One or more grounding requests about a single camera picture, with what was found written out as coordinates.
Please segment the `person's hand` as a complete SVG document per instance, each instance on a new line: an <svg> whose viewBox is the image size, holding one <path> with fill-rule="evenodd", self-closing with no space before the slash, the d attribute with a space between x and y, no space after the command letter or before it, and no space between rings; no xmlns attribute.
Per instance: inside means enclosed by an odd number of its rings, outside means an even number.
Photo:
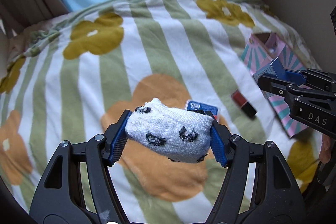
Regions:
<svg viewBox="0 0 336 224"><path fill-rule="evenodd" d="M319 153L319 159L322 162L322 164L327 164L331 159L331 145L332 145L331 137L323 134L321 150Z"/></svg>

